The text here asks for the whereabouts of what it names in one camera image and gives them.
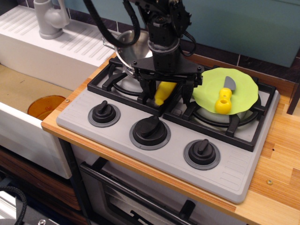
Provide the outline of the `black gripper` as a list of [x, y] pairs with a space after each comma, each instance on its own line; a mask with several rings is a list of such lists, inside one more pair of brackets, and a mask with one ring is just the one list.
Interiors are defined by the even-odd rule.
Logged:
[[162, 49], [151, 45], [152, 56], [134, 59], [131, 66], [138, 75], [142, 88], [142, 103], [154, 99], [156, 81], [181, 83], [181, 98], [188, 104], [193, 94], [194, 86], [202, 85], [203, 67], [185, 59], [180, 52], [180, 44]]

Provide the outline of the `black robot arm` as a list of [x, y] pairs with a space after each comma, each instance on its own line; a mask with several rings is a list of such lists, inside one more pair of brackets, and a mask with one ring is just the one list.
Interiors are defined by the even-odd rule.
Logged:
[[134, 3], [145, 23], [149, 38], [147, 45], [152, 56], [131, 63], [145, 95], [154, 98], [157, 81], [182, 85], [181, 96], [189, 103], [195, 87], [202, 84], [203, 66], [192, 63], [187, 57], [196, 51], [196, 40], [187, 32], [191, 14], [181, 0], [125, 0], [125, 9], [131, 17], [134, 31], [140, 30]]

